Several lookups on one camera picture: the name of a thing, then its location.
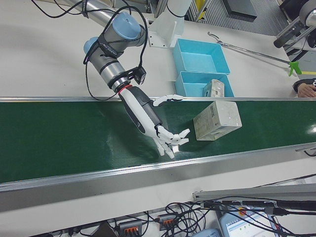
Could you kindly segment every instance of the electrical connector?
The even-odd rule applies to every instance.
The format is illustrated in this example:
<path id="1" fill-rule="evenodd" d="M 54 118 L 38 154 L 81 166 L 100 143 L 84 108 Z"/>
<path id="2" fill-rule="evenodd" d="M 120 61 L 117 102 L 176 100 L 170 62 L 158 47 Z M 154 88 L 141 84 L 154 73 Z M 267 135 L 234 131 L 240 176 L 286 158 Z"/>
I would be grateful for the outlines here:
<path id="1" fill-rule="evenodd" d="M 173 222 L 174 219 L 176 218 L 176 215 L 173 214 L 163 214 L 163 215 L 159 215 L 158 219 L 159 219 L 159 230 L 160 231 L 165 231 L 168 227 L 170 226 Z"/>
<path id="2" fill-rule="evenodd" d="M 118 235 L 120 237 L 138 236 L 142 234 L 142 222 L 141 221 L 127 221 L 119 223 Z"/>
<path id="3" fill-rule="evenodd" d="M 278 207 L 267 207 L 265 213 L 272 216 L 285 216 L 290 214 L 289 211 Z"/>

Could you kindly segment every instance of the reacher grabber tool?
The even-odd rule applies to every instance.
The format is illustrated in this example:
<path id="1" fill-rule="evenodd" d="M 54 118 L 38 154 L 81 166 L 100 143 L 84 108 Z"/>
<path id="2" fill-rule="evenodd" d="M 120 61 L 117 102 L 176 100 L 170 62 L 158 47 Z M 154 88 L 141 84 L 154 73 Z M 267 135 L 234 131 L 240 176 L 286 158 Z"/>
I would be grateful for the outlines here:
<path id="1" fill-rule="evenodd" d="M 220 44 L 221 46 L 225 47 L 225 48 L 236 49 L 236 50 L 239 50 L 239 51 L 243 51 L 243 52 L 246 52 L 246 53 L 259 55 L 259 56 L 262 56 L 262 57 L 265 57 L 265 58 L 270 58 L 272 60 L 276 60 L 276 61 L 288 64 L 290 66 L 290 69 L 291 69 L 290 73 L 289 73 L 289 76 L 291 76 L 293 74 L 293 71 L 295 71 L 299 75 L 302 74 L 302 71 L 299 68 L 298 61 L 295 61 L 295 62 L 286 61 L 286 60 L 283 60 L 283 59 L 280 59 L 280 58 L 275 58 L 275 57 L 272 57 L 272 56 L 269 56 L 269 55 L 266 55 L 266 54 L 263 54 L 263 53 L 258 53 L 258 52 L 255 52 L 255 51 L 251 51 L 249 49 L 241 48 L 241 47 L 229 44 L 229 43 L 224 43 L 224 42 L 222 42 L 219 39 L 219 37 L 217 35 L 211 34 L 211 32 L 207 32 L 207 34 L 209 36 L 213 37 L 214 39 L 216 39 L 217 43 Z"/>

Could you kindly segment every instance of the robotic hand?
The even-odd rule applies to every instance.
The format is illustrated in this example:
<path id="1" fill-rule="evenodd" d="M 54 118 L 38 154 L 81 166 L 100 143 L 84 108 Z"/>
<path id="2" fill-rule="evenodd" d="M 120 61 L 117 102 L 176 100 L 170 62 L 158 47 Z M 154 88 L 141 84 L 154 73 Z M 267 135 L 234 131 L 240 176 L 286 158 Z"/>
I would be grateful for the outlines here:
<path id="1" fill-rule="evenodd" d="M 66 0 L 66 2 L 75 5 L 79 1 Z M 85 9 L 86 17 L 101 25 L 106 24 L 99 37 L 91 38 L 85 43 L 84 63 L 90 61 L 108 87 L 119 94 L 134 124 L 144 135 L 154 140 L 160 155 L 163 156 L 166 152 L 170 158 L 174 158 L 171 146 L 187 143 L 189 140 L 185 137 L 190 130 L 186 129 L 179 134 L 172 134 L 162 126 L 153 107 L 159 106 L 164 101 L 182 100 L 183 97 L 167 95 L 152 101 L 140 88 L 130 85 L 132 79 L 135 79 L 138 84 L 144 82 L 146 71 L 141 63 L 138 67 L 126 71 L 118 61 L 127 47 L 141 46 L 147 42 L 147 27 L 139 25 L 126 12 L 113 14 L 113 9 L 97 0 L 83 0 L 82 6 L 79 4 L 77 9 Z"/>
<path id="2" fill-rule="evenodd" d="M 174 158 L 169 146 L 180 146 L 189 141 L 185 138 L 190 132 L 189 129 L 180 134 L 172 134 L 162 126 L 161 120 L 153 110 L 153 106 L 159 106 L 164 101 L 182 100 L 182 96 L 165 95 L 152 101 L 141 89 L 132 85 L 123 87 L 118 94 L 134 124 L 143 134 L 154 140 L 161 156 L 166 152 L 170 158 Z"/>

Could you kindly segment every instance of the blue plastic tray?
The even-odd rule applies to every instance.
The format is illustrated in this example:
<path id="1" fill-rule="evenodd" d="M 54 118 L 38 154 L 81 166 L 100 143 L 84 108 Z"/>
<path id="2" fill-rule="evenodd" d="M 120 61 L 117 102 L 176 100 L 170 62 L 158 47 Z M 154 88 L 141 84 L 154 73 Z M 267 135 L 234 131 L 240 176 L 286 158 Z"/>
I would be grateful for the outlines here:
<path id="1" fill-rule="evenodd" d="M 229 74 L 223 50 L 217 43 L 178 39 L 173 50 L 177 72 Z"/>
<path id="2" fill-rule="evenodd" d="M 202 97 L 203 88 L 212 80 L 217 79 L 225 84 L 225 97 L 234 97 L 226 74 L 180 72 L 175 87 L 178 95 L 186 97 Z"/>

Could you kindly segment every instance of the cardboard box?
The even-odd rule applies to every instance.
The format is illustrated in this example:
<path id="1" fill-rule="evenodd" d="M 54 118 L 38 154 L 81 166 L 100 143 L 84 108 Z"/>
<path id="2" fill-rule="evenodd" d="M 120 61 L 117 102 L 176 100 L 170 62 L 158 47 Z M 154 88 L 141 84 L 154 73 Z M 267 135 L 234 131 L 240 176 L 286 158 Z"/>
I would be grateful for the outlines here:
<path id="1" fill-rule="evenodd" d="M 225 84 L 212 79 L 203 89 L 203 97 L 225 97 Z"/>
<path id="2" fill-rule="evenodd" d="M 194 119 L 198 141 L 214 141 L 242 127 L 235 102 L 214 101 Z"/>

